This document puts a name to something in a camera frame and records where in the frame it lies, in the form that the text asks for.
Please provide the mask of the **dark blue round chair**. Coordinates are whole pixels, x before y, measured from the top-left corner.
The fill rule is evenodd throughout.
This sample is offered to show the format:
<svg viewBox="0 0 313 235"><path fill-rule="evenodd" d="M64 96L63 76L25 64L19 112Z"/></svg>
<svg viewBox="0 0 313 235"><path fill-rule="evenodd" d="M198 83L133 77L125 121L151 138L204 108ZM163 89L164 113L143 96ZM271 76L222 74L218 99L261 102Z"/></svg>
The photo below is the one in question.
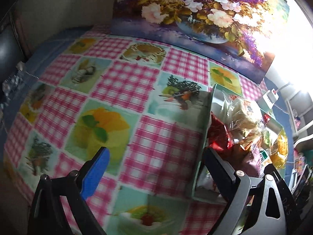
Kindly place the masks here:
<svg viewBox="0 0 313 235"><path fill-rule="evenodd" d="M24 60L23 52L10 23L1 25L0 38L0 80L3 83L15 70L18 62Z"/></svg>

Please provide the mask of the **purple snack packet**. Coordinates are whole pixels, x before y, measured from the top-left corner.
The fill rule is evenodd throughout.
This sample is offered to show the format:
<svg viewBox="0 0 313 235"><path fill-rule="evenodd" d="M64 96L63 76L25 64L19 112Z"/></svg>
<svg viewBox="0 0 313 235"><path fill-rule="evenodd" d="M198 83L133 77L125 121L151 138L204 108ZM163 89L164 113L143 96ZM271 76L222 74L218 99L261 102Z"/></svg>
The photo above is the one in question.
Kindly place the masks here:
<svg viewBox="0 0 313 235"><path fill-rule="evenodd" d="M261 174L261 154L259 147L255 146L244 157L241 162L241 168L250 177L259 178Z"/></svg>

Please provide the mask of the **round bread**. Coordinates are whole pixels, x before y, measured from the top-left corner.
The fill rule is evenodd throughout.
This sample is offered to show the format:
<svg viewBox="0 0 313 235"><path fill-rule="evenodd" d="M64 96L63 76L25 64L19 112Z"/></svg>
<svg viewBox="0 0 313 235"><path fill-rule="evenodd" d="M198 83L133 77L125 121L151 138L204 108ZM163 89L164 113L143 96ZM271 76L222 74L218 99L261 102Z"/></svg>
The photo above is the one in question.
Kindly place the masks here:
<svg viewBox="0 0 313 235"><path fill-rule="evenodd" d="M235 94L228 96L226 126L229 131L262 132L265 124L256 101Z"/></svg>

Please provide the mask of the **crumpled silver blue wrapper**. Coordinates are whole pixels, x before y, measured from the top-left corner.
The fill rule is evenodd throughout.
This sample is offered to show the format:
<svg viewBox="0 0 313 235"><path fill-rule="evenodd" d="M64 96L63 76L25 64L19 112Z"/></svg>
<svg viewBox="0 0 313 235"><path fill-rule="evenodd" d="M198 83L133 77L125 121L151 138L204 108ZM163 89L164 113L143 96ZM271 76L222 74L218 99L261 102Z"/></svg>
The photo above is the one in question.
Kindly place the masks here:
<svg viewBox="0 0 313 235"><path fill-rule="evenodd" d="M25 63L18 62L15 71L2 83L2 91L4 96L1 97L1 110L8 106L14 98L15 93L21 87L24 78Z"/></svg>

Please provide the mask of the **green white cracker packet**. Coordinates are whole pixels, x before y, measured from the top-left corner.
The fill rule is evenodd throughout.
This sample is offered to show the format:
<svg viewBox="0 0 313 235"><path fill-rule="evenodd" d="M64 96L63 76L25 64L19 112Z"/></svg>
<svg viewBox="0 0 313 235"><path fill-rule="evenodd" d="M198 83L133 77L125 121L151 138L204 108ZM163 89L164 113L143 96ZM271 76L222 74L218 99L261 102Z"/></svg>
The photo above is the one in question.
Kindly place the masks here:
<svg viewBox="0 0 313 235"><path fill-rule="evenodd" d="M262 167L266 167L268 164L272 163L270 156L268 155L268 153L265 150L261 150L260 156L261 156L261 166Z"/></svg>

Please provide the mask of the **yellow clear snack bag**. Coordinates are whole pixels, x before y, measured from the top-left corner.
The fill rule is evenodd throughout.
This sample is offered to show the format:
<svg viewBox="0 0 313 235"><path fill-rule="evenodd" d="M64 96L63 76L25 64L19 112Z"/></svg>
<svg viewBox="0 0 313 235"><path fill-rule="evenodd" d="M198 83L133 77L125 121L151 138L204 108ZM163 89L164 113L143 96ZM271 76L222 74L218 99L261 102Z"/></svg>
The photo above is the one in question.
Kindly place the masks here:
<svg viewBox="0 0 313 235"><path fill-rule="evenodd" d="M285 167L288 158L288 138L285 130L282 128L277 139L270 148L270 159L274 167L282 169Z"/></svg>

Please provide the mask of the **flower vase painting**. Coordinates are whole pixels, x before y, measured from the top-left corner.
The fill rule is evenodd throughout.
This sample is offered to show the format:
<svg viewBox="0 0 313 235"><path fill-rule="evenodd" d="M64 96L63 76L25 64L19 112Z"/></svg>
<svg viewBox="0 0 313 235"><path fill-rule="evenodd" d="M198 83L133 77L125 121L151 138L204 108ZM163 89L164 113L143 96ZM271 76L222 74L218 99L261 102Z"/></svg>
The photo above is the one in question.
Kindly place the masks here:
<svg viewBox="0 0 313 235"><path fill-rule="evenodd" d="M115 0L112 33L196 52L261 83L288 16L286 0Z"/></svg>

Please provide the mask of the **yellow egg roll packet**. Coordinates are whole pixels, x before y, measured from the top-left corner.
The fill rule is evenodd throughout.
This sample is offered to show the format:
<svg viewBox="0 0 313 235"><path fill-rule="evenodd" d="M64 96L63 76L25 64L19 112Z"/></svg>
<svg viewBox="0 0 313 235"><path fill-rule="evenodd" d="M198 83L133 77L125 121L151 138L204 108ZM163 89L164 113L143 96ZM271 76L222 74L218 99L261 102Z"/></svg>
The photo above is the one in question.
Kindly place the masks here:
<svg viewBox="0 0 313 235"><path fill-rule="evenodd" d="M258 130L252 130L249 134L239 141L239 145L245 151L252 151L255 147L260 148L262 142L262 133Z"/></svg>

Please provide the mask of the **pink checkered fruit tablecloth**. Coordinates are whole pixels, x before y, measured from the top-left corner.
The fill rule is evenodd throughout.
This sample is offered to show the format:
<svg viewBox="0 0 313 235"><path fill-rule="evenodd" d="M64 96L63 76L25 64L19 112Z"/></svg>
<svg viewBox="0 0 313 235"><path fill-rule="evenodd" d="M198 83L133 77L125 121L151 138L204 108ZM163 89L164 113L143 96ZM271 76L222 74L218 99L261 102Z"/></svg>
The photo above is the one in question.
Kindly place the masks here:
<svg viewBox="0 0 313 235"><path fill-rule="evenodd" d="M86 200L108 234L206 234L223 211L186 196L212 87L254 103L266 89L154 40L64 31L42 43L5 106L4 168L31 202L42 174L66 176L102 146L109 164Z"/></svg>

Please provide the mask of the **white power adapter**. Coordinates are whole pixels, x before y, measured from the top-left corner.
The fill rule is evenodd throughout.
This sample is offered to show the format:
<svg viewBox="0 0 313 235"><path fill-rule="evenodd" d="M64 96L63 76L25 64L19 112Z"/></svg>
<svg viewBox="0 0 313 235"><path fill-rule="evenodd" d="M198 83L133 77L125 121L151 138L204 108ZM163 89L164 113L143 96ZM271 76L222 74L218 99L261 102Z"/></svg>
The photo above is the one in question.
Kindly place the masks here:
<svg viewBox="0 0 313 235"><path fill-rule="evenodd" d="M275 89L267 90L263 94L263 99L269 109L272 109L275 102L279 99L279 95Z"/></svg>

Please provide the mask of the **green biscuit packet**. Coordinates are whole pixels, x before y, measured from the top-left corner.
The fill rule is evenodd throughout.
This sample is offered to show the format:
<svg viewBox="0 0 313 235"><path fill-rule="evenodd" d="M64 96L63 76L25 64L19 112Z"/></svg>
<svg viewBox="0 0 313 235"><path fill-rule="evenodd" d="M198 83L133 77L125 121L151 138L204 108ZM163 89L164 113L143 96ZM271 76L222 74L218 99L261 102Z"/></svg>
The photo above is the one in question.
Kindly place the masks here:
<svg viewBox="0 0 313 235"><path fill-rule="evenodd" d="M262 131L262 140L261 140L261 147L263 149L269 149L272 146L272 139L270 132L267 129Z"/></svg>

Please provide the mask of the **red foil snack bag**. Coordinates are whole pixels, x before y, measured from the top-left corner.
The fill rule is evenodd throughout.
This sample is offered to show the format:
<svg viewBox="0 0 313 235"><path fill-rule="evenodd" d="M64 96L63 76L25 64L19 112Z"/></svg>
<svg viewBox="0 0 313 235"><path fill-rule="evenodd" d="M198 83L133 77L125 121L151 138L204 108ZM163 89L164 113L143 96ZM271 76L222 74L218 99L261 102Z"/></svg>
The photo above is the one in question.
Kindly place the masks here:
<svg viewBox="0 0 313 235"><path fill-rule="evenodd" d="M207 147L212 148L222 159L231 156L234 142L226 125L211 112L211 126L207 131Z"/></svg>

